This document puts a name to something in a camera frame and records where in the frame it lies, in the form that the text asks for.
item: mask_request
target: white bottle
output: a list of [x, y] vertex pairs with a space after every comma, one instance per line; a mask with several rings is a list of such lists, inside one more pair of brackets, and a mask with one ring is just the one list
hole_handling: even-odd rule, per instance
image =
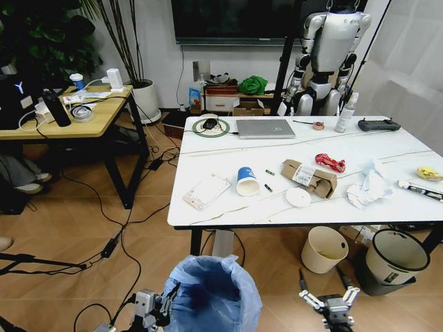
[[338, 133], [343, 133], [346, 130], [346, 125], [351, 120], [355, 112], [355, 106], [357, 100], [359, 99], [359, 94], [354, 92], [349, 99], [349, 102], [345, 105], [341, 111], [340, 117], [338, 118], [337, 124], [335, 125], [335, 131]]

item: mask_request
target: plastic bag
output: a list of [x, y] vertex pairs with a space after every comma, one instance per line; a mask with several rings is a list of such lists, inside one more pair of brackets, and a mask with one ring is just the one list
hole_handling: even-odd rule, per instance
[[252, 277], [235, 260], [188, 256], [171, 272], [163, 289], [168, 294], [181, 282], [165, 332], [252, 332], [262, 301]]

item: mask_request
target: television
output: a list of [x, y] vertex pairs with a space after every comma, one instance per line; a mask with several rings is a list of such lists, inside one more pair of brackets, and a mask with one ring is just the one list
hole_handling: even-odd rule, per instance
[[[296, 29], [313, 12], [325, 12], [327, 0], [303, 0], [298, 17], [294, 0], [171, 0], [176, 43], [180, 45], [281, 46], [289, 29]], [[368, 0], [361, 0], [364, 11]]]

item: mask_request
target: wooden drawer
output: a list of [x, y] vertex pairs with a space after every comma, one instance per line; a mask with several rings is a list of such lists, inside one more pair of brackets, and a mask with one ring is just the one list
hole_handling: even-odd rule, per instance
[[[204, 109], [204, 97], [202, 96], [201, 98], [201, 109]], [[206, 103], [206, 109], [208, 111], [232, 112], [234, 110], [234, 101], [238, 99], [238, 97], [211, 97], [207, 95], [206, 99], [208, 100]]]

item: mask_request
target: silver laptop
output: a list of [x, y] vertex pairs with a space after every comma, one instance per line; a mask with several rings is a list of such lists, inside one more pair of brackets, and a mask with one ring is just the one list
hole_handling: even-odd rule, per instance
[[240, 138], [295, 138], [286, 120], [237, 120]]

